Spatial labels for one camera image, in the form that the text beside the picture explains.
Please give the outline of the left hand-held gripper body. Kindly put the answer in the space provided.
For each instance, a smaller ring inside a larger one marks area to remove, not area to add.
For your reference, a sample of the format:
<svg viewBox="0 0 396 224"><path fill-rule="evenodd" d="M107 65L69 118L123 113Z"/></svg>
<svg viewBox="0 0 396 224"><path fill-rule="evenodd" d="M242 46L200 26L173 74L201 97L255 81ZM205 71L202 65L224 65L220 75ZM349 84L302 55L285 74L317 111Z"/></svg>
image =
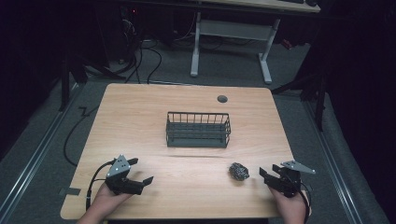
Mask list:
<svg viewBox="0 0 396 224"><path fill-rule="evenodd" d="M138 181L130 180L127 177L131 167L132 165L129 165L128 160L123 155L119 155L112 163L106 174L105 183L115 194L127 193L140 195L142 193L143 188L137 186Z"/></svg>

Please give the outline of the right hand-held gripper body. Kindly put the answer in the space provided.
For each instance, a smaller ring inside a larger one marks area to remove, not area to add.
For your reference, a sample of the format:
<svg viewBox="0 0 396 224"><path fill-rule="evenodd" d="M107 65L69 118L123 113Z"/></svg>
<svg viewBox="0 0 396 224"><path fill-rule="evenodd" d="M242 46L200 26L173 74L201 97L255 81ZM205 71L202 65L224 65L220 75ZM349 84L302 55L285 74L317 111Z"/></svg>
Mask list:
<svg viewBox="0 0 396 224"><path fill-rule="evenodd" d="M301 173L314 175L315 169L309 168L297 161L283 161L280 166L282 172L275 176L275 183L269 186L282 193L287 198L294 197L302 185Z"/></svg>

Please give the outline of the steel wool scourer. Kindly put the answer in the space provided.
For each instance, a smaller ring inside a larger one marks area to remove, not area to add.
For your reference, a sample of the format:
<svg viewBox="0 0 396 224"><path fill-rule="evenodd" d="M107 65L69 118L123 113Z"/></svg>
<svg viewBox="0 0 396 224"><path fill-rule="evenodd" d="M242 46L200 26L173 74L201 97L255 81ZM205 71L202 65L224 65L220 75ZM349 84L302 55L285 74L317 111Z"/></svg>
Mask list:
<svg viewBox="0 0 396 224"><path fill-rule="evenodd" d="M229 167L231 177L237 181L244 181L249 178L248 168L238 162L233 162Z"/></svg>

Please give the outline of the black wire basket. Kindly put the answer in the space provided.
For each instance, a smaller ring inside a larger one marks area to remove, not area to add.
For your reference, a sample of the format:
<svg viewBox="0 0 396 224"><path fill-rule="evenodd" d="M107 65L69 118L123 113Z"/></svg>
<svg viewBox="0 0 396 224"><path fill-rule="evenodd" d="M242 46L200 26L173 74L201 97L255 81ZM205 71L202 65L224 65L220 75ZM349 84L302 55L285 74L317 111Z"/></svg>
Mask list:
<svg viewBox="0 0 396 224"><path fill-rule="evenodd" d="M166 143L169 147L220 147L230 141L228 113L169 111L166 117Z"/></svg>

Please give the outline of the person's left hand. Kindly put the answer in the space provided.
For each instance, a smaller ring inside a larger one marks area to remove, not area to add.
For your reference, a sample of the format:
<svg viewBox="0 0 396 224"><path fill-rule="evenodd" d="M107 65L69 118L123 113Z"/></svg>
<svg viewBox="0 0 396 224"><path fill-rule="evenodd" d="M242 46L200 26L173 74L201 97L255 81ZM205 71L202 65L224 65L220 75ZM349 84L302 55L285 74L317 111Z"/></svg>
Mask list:
<svg viewBox="0 0 396 224"><path fill-rule="evenodd" d="M109 189L107 184L104 183L97 191L91 208L100 215L107 216L113 213L120 205L129 200L131 197L132 194L127 193L122 193L119 195L115 194Z"/></svg>

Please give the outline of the person's right hand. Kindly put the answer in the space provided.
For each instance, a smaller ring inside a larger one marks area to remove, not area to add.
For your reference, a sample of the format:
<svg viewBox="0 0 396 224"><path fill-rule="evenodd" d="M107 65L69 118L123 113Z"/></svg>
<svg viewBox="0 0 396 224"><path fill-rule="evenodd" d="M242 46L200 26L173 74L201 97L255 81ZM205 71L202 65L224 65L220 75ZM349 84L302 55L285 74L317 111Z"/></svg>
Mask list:
<svg viewBox="0 0 396 224"><path fill-rule="evenodd" d="M276 200L276 206L281 217L304 217L305 222L305 214L306 207L304 203L304 199L301 195L296 195L292 198L285 197L279 191L269 188L270 192L273 194Z"/></svg>

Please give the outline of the black metal stand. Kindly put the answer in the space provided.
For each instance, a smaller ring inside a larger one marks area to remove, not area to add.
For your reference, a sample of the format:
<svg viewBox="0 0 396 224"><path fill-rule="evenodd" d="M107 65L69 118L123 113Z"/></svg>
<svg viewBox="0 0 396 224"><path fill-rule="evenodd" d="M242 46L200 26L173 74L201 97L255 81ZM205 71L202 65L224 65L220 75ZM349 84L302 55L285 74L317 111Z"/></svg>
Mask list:
<svg viewBox="0 0 396 224"><path fill-rule="evenodd" d="M94 63L88 60L86 57L83 57L80 54L75 53L72 50L67 50L64 54L63 60L63 72L61 74L61 83L62 83L62 94L61 94L61 106L60 111L65 111L66 107L70 102L70 78L72 76L77 84L85 85L88 81L88 76L85 71L85 66L88 65L98 72L102 73L106 77L110 77L113 79L122 79L121 76L116 75L110 70L104 68L98 63Z"/></svg>
<svg viewBox="0 0 396 224"><path fill-rule="evenodd" d="M301 89L300 99L302 101L316 101L314 111L314 122L317 128L322 132L322 116L325 109L325 93L326 93L326 76L323 74L312 74L305 77L299 77L295 80L271 90L272 94L280 94L281 92Z"/></svg>

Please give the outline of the black computer tower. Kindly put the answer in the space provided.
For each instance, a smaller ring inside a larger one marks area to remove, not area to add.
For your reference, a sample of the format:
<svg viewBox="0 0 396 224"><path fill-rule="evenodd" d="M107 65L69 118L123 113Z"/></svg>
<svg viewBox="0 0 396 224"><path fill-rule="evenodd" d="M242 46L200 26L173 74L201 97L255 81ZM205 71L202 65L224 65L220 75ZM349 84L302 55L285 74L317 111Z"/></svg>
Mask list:
<svg viewBox="0 0 396 224"><path fill-rule="evenodd" d="M139 43L139 28L137 25L137 9L120 6L121 30L126 42L126 59L130 63Z"/></svg>

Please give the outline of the white-framed wooden desk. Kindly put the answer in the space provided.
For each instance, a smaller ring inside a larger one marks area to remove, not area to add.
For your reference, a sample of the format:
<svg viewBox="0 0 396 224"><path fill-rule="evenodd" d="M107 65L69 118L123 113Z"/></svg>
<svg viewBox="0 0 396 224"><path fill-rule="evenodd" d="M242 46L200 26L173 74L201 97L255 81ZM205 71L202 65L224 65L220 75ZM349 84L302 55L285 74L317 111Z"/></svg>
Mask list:
<svg viewBox="0 0 396 224"><path fill-rule="evenodd" d="M233 7L234 9L264 9L274 13L297 13L298 15L316 15L320 7L315 0L190 0L196 7ZM279 16L268 25L253 24L241 21L225 21L203 19L201 13L195 16L194 48L191 57L191 76L199 74L200 38L202 35L264 41L263 52L258 54L262 76L266 84L272 83L267 57L273 45L278 26Z"/></svg>

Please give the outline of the metal floor rail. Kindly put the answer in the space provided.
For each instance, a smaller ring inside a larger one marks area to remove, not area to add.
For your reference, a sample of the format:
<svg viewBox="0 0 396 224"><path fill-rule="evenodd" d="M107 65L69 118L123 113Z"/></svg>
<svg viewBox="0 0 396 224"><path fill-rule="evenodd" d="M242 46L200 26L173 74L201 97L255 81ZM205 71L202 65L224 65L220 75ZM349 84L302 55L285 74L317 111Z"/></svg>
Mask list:
<svg viewBox="0 0 396 224"><path fill-rule="evenodd" d="M316 124L314 109L312 105L307 102L303 102L303 106L320 142L320 150L323 154L328 173L332 179L332 183L337 192L338 198L344 208L349 224L362 224L361 215L352 198L347 183L343 178L339 167L336 164L336 161L330 149L330 145L324 135L324 132L321 131Z"/></svg>
<svg viewBox="0 0 396 224"><path fill-rule="evenodd" d="M0 177L5 183L5 186L0 188L0 222L6 222L12 216L47 156L65 116L84 87L84 84L72 86L70 99L63 110L62 89L55 88L51 96L29 119L28 125L11 151L0 162Z"/></svg>

